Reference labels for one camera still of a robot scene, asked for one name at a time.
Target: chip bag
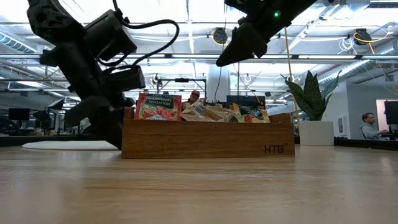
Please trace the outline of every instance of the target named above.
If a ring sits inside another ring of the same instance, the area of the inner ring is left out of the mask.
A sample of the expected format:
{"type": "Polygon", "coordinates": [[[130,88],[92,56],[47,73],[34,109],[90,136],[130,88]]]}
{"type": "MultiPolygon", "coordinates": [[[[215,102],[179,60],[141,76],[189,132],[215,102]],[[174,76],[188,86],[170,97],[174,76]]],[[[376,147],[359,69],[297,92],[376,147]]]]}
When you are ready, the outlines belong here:
{"type": "Polygon", "coordinates": [[[241,106],[234,104],[234,111],[239,113],[239,123],[270,123],[267,111],[250,106],[241,106]]]}
{"type": "Polygon", "coordinates": [[[134,119],[180,121],[181,96],[140,93],[134,119]]]}

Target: strawberry sensation bag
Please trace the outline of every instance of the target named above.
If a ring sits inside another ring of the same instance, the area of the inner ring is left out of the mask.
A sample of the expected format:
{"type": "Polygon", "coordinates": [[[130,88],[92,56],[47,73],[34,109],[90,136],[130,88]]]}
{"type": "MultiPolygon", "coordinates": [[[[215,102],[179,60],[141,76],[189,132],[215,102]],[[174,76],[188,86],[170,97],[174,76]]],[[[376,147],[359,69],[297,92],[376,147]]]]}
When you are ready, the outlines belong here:
{"type": "Polygon", "coordinates": [[[180,121],[181,96],[140,93],[134,119],[180,121]]]}

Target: wooden table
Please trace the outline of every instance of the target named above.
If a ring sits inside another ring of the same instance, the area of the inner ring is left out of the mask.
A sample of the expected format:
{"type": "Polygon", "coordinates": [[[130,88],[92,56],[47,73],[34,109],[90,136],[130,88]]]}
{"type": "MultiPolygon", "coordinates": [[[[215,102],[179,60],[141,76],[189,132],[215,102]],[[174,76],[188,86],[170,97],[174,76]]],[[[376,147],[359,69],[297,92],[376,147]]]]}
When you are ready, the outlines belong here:
{"type": "Polygon", "coordinates": [[[0,223],[397,223],[398,152],[121,160],[0,148],[0,223]]]}

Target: computer monitor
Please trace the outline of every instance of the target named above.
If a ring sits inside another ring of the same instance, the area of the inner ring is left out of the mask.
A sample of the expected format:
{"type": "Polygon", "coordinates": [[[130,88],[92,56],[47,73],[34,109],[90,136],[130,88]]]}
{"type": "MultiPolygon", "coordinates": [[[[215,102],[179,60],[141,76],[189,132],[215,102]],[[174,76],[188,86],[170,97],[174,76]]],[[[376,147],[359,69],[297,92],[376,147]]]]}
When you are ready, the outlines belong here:
{"type": "Polygon", "coordinates": [[[233,104],[241,106],[265,106],[266,97],[265,96],[226,96],[227,107],[233,104]]]}
{"type": "Polygon", "coordinates": [[[28,121],[30,117],[29,108],[9,108],[8,119],[11,121],[28,121]]]}
{"type": "Polygon", "coordinates": [[[398,124],[398,101],[385,101],[387,124],[398,124]]]}

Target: person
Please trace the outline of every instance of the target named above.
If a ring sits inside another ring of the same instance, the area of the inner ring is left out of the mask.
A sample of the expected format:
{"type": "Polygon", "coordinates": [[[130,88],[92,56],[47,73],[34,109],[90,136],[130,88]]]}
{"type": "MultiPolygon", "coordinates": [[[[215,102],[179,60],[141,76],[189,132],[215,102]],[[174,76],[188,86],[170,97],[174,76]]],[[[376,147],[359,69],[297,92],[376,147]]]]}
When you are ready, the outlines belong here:
{"type": "Polygon", "coordinates": [[[198,101],[200,97],[200,92],[198,90],[193,90],[187,102],[182,103],[181,111],[187,109],[189,105],[192,105],[194,102],[198,101]]]}
{"type": "Polygon", "coordinates": [[[387,130],[378,131],[373,127],[374,124],[374,114],[365,113],[362,115],[362,120],[365,122],[361,125],[362,133],[365,139],[380,139],[381,134],[387,134],[387,130]]]}
{"type": "Polygon", "coordinates": [[[199,97],[200,92],[198,90],[193,90],[187,102],[189,103],[189,105],[192,105],[194,102],[199,100],[199,97]]]}

